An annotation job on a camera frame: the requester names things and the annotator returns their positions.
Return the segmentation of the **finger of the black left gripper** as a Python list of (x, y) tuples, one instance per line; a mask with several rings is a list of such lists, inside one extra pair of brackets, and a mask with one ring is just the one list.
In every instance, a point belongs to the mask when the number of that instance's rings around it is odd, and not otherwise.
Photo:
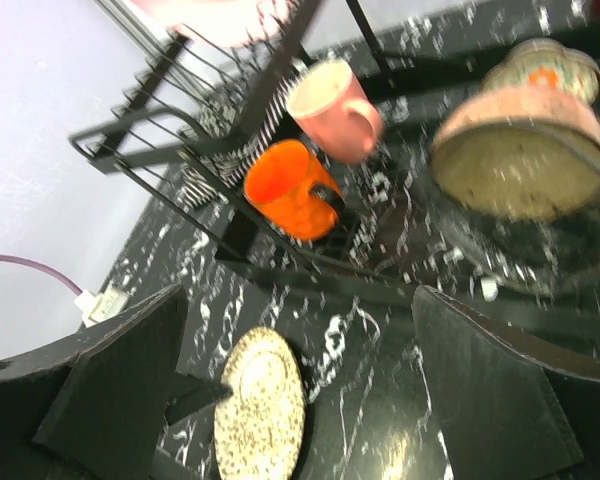
[(170, 383), (165, 420), (173, 425), (210, 405), (230, 398), (233, 390), (220, 381), (175, 372)]

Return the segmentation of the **black white striped cloth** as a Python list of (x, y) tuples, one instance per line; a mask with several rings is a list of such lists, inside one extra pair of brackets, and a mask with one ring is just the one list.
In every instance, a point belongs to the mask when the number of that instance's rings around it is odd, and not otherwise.
[[(226, 154), (201, 157), (200, 163), (213, 173), (227, 188), (241, 184), (246, 172), (257, 158), (270, 146), (276, 130), (286, 112), (286, 100), (289, 92), (301, 79), (300, 72), (291, 67), (281, 80), (265, 110), (265, 118), (255, 136), (244, 147)], [(220, 194), (194, 167), (182, 170), (183, 186), (181, 200), (190, 209), (203, 207), (215, 201)]]

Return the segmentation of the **pink round plate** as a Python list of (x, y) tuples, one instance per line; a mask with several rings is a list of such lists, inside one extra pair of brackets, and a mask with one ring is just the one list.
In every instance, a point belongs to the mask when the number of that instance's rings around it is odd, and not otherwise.
[(276, 34), (289, 19), (288, 1), (131, 1), (166, 29), (219, 47), (237, 47)]

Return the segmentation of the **pink ceramic mug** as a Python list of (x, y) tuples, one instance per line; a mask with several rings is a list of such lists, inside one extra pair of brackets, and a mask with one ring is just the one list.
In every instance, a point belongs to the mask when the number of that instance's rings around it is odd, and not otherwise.
[(321, 150), (346, 164), (364, 162), (384, 129), (380, 113), (343, 59), (309, 68), (290, 91), (286, 108)]

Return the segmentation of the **black metal dish rack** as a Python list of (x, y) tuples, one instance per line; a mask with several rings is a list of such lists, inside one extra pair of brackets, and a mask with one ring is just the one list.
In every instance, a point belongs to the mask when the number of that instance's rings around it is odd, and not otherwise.
[[(235, 215), (216, 240), (216, 257), (251, 282), (407, 307), (425, 278), (413, 264), (390, 264), (384, 270), (362, 266), (354, 258), (361, 215), (353, 215), (317, 253), (272, 234), (276, 257), (292, 256), (293, 268), (261, 267), (247, 257), (256, 237), (272, 231), (238, 198), (237, 189), (270, 144), (298, 133), (283, 110), (283, 93), (302, 67), (315, 62), (301, 37), (319, 5), (293, 1), (289, 7), (290, 18), (280, 22), (281, 36), (249, 45), (245, 59), (232, 56), (236, 72), (221, 75), (198, 114), (156, 98), (160, 86), (191, 74), (177, 63), (189, 48), (188, 40), (175, 34), (155, 53), (114, 120), (72, 135), (70, 144), (100, 172), (122, 173), (132, 180), (143, 168), (187, 167), (204, 179), (203, 185), (185, 183), (190, 207), (227, 195)], [(336, 45), (334, 52), (352, 57), (369, 97), (390, 113), (470, 91), (515, 42), (534, 36), (581, 49), (600, 61), (600, 1), (472, 1), (380, 33), (372, 31), (358, 2), (350, 2), (349, 9), (363, 36)], [(256, 62), (257, 47), (266, 52), (264, 65)]]

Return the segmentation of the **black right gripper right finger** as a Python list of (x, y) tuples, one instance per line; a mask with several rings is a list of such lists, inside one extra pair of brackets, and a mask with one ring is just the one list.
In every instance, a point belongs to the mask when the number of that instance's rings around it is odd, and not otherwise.
[(411, 312), (457, 479), (600, 479), (600, 360), (427, 286)]

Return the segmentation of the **orange plastic cup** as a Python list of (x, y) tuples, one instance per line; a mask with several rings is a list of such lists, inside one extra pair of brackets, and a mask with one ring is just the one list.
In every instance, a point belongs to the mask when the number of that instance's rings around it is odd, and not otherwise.
[(325, 237), (345, 210), (336, 181), (298, 140), (278, 142), (257, 159), (246, 174), (244, 195), (266, 219), (300, 241)]

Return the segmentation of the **flower-shaped patterned dish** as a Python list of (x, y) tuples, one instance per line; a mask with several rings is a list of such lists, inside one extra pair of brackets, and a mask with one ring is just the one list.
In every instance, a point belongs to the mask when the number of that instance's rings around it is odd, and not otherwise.
[(600, 94), (600, 68), (579, 50), (551, 39), (531, 39), (515, 46), (485, 75), (482, 89), (527, 84), (559, 89), (593, 104)]

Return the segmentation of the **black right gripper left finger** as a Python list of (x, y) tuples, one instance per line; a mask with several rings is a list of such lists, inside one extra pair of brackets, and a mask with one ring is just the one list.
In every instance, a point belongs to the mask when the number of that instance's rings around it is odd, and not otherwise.
[(169, 286), (0, 360), (0, 479), (148, 478), (186, 310)]

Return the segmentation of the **clear glass bowl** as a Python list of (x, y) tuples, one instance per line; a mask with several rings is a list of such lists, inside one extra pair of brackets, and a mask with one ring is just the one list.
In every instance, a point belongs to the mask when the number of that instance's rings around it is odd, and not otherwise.
[[(429, 168), (421, 175), (432, 221), (445, 239), (501, 284), (542, 296), (570, 293), (600, 280), (600, 195), (552, 221), (508, 220), (469, 210), (442, 191)], [(569, 151), (600, 175), (575, 146)]]

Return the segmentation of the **beige speckled bowl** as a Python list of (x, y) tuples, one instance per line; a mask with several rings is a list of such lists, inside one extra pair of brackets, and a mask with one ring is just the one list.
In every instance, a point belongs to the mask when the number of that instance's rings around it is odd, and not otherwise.
[(600, 168), (600, 120), (587, 103), (550, 87), (501, 87), (466, 100), (443, 122), (429, 168), (469, 210), (552, 221), (600, 195), (600, 175), (570, 146)]

